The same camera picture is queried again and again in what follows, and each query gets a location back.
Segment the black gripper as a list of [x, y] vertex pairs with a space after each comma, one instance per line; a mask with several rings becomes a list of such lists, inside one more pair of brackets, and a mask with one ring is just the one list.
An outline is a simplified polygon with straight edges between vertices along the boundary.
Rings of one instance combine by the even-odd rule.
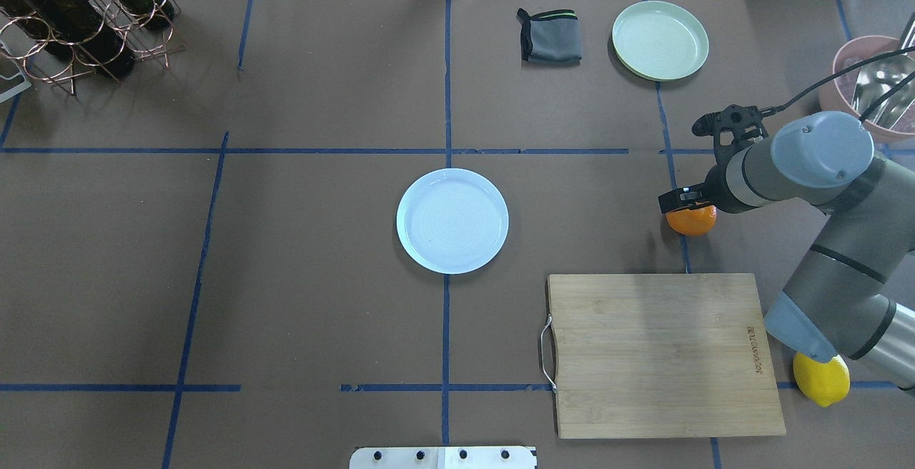
[[713, 166], [706, 174], [702, 187], [682, 187], [658, 196], [661, 214], [702, 209], [707, 202], [726, 214], [736, 214], [736, 198], [726, 181], [726, 170]]

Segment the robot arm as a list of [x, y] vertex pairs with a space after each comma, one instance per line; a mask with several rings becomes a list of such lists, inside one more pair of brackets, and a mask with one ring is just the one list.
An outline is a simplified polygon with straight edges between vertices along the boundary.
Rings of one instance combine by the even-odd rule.
[[807, 115], [768, 134], [769, 110], [729, 105], [693, 124], [712, 137], [702, 183], [659, 197], [664, 214], [716, 207], [742, 214], [802, 199], [826, 215], [764, 317], [767, 332], [823, 364], [843, 355], [913, 394], [913, 312], [883, 296], [913, 253], [913, 172], [876, 152], [859, 118]]

